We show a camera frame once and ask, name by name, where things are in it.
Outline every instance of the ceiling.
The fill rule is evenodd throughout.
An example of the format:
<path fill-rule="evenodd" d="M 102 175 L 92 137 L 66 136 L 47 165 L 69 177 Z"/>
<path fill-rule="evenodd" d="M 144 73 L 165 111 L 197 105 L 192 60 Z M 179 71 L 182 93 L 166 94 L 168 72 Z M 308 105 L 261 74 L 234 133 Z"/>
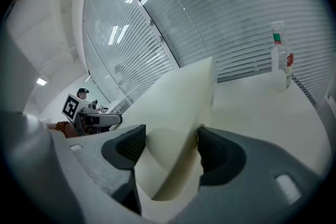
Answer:
<path fill-rule="evenodd" d="M 20 0 L 7 20 L 19 49 L 47 81 L 78 58 L 71 8 L 72 0 Z"/>

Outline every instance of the gray robotic equipment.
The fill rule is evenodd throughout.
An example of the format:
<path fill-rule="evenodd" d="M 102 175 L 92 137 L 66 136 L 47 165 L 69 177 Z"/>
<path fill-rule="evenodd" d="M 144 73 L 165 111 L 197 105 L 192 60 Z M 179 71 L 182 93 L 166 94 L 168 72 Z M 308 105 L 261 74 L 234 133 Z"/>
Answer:
<path fill-rule="evenodd" d="M 79 136 L 86 134 L 83 126 L 93 127 L 98 132 L 105 132 L 110 126 L 122 122 L 121 115 L 99 114 L 95 103 L 90 103 L 72 94 L 68 95 L 62 114 L 74 124 Z"/>
<path fill-rule="evenodd" d="M 29 116 L 1 118 L 16 123 L 0 125 L 8 167 L 56 222 L 150 223 L 141 217 L 134 178 L 145 148 L 144 125 L 66 139 Z M 204 168 L 199 192 L 171 223 L 285 222 L 320 182 L 274 144 L 206 127 L 197 132 Z M 282 176 L 287 186 L 277 180 Z"/>

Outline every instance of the orange patterned cloth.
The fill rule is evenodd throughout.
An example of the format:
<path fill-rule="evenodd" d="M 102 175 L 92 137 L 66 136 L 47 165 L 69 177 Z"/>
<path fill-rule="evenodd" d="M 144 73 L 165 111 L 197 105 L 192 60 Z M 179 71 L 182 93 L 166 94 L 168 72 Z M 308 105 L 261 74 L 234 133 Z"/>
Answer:
<path fill-rule="evenodd" d="M 59 122 L 56 123 L 55 130 L 61 131 L 62 133 L 64 133 L 65 137 L 67 137 L 67 134 L 65 132 L 65 126 L 67 124 L 69 124 L 68 121 L 59 121 Z"/>

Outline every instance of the metal frame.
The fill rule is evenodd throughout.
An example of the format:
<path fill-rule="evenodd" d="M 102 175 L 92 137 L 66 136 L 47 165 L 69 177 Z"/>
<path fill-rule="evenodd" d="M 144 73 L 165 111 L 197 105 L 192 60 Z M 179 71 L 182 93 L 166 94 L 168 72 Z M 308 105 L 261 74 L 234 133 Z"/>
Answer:
<path fill-rule="evenodd" d="M 148 14 L 147 10 L 145 7 L 141 4 L 140 0 L 133 0 L 136 6 L 138 7 L 139 11 L 141 12 L 142 16 L 145 18 L 145 20 L 148 22 L 149 26 L 152 28 L 154 35 L 160 42 L 164 52 L 167 54 L 168 59 L 172 63 L 173 67 L 175 69 L 180 68 L 179 64 L 177 63 L 175 57 L 173 56 L 170 48 L 168 47 L 166 41 L 164 40 L 163 36 L 161 35 L 159 29 L 157 28 L 156 24 L 154 23 L 153 19 L 151 16 Z"/>

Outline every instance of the person wearing cap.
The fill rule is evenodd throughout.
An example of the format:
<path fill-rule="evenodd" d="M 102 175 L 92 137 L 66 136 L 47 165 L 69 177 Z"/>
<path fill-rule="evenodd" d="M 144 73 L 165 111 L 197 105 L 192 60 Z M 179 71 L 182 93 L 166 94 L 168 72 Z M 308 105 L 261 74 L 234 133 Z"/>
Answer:
<path fill-rule="evenodd" d="M 89 90 L 85 89 L 85 88 L 79 88 L 77 91 L 77 97 L 82 99 L 82 100 L 86 100 L 86 94 L 89 93 Z"/>

